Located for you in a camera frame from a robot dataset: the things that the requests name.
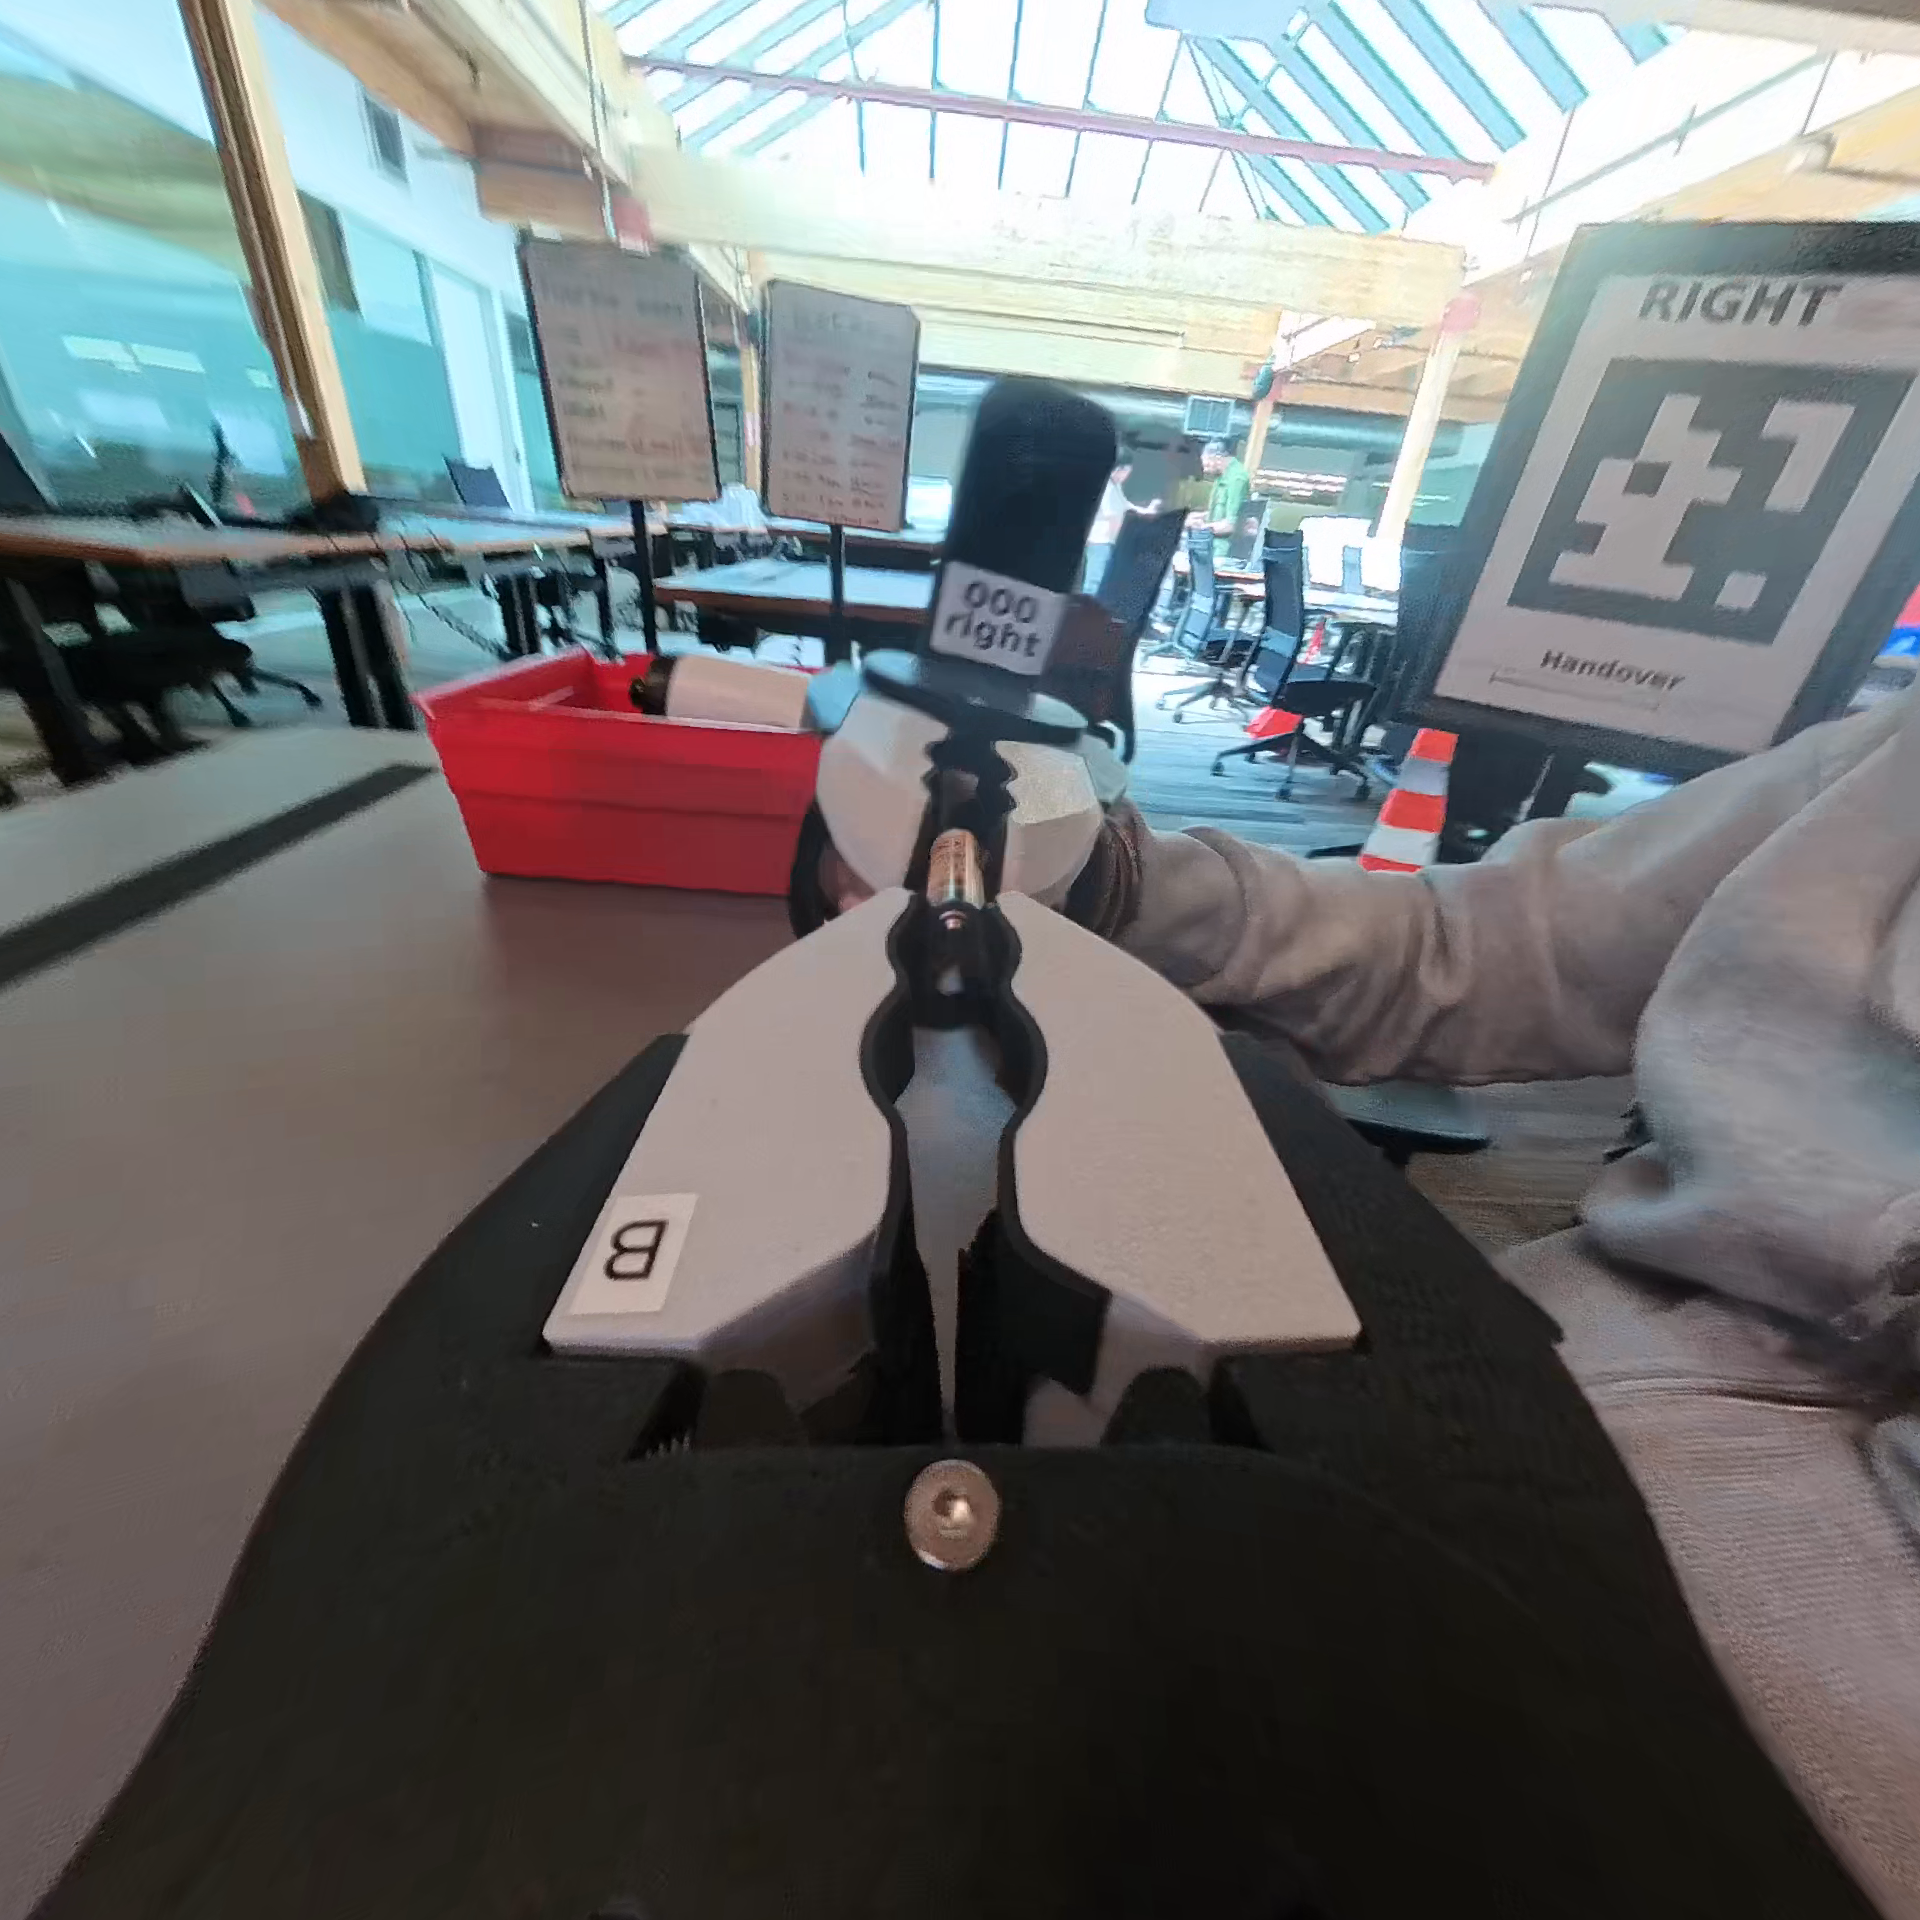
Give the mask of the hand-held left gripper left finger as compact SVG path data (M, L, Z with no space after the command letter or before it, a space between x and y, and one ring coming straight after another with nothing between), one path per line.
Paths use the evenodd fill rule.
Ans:
M882 889L685 1031L545 1323L562 1356L761 1371L796 1411L924 1407L924 1265L900 1092L914 1074Z

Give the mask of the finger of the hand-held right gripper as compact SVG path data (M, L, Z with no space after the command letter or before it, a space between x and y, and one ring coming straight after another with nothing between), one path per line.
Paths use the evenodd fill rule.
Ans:
M931 750L944 725L897 701L853 701L819 757L829 832L822 885L830 905L900 888L931 804Z
M997 892L1062 905L1096 849L1108 809L1128 797L1130 767L1109 738L1069 748L997 743L997 754L1014 801Z

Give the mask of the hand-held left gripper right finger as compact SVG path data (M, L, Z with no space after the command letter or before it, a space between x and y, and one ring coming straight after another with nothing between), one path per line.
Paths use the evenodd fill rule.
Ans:
M1028 1420L1109 1420L1140 1373L1354 1350L1361 1314L1212 1017L1115 945L1005 892L1037 1090L1001 1222L1042 1279Z

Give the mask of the copper black battery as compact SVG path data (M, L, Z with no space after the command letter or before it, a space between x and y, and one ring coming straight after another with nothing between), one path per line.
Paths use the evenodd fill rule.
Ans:
M937 1000L967 1000L991 981L985 853L970 826L948 826L931 844L924 976Z

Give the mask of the red plastic bin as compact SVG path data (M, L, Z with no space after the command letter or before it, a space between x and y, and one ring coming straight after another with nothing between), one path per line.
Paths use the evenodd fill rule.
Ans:
M637 670L574 644L415 694L479 866L785 896L822 738L648 717Z

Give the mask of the person's right forearm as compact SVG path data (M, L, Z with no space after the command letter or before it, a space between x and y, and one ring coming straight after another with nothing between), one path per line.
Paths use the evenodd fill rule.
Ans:
M1113 937L1210 1011L1250 1014L1332 1082L1618 1074L1715 888L1822 789L1842 727L1603 825L1368 872L1217 831L1109 815Z

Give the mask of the brown chair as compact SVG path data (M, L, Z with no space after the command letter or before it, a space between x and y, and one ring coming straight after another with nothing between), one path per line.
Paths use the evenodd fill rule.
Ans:
M1066 596L1052 654L1042 673L1044 694L1065 700L1092 727L1133 723L1133 669L1138 637L1098 600Z

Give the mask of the white bottle black cap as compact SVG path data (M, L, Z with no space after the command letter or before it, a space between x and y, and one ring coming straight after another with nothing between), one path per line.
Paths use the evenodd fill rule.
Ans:
M653 654L630 680L630 701L674 725L815 730L812 673L719 654Z

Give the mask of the handwritten whiteboard on stand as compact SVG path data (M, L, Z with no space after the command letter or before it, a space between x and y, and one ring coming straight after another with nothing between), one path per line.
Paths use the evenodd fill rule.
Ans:
M829 531L829 656L849 656L849 533L909 526L914 307L771 279L761 297L761 479L771 519Z
M519 239L562 487L630 506L640 633L660 644L653 506L727 492L701 269L616 241Z

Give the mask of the black office chair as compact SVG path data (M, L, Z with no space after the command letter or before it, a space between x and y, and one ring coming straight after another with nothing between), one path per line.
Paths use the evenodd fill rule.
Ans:
M1332 663L1310 663L1307 585L1303 533L1273 533L1264 543L1267 625L1243 673L1243 690L1261 701L1246 743L1214 754L1210 772L1220 778L1234 758L1277 757L1284 761L1277 797L1291 798L1303 757L1317 757L1357 778L1357 797L1368 798L1372 772L1357 757L1357 738L1372 718L1377 686Z

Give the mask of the orange traffic cone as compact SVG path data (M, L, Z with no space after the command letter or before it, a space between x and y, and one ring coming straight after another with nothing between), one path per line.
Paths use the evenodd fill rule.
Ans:
M1460 735L1421 727L1381 804L1368 838L1357 849L1365 872L1423 872L1439 856L1448 822L1452 767Z

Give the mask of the person's grey hooded jacket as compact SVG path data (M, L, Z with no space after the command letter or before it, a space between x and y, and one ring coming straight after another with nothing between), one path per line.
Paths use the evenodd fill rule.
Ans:
M1917 696L1679 825L1503 878L1503 1021L1630 1061L1647 1141L1517 1262L1741 1705L1917 1913Z

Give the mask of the framed marker sign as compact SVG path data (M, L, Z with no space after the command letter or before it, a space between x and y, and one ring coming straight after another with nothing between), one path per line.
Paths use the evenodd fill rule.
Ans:
M1917 585L1917 225L1580 226L1433 589L1423 717L1699 772Z

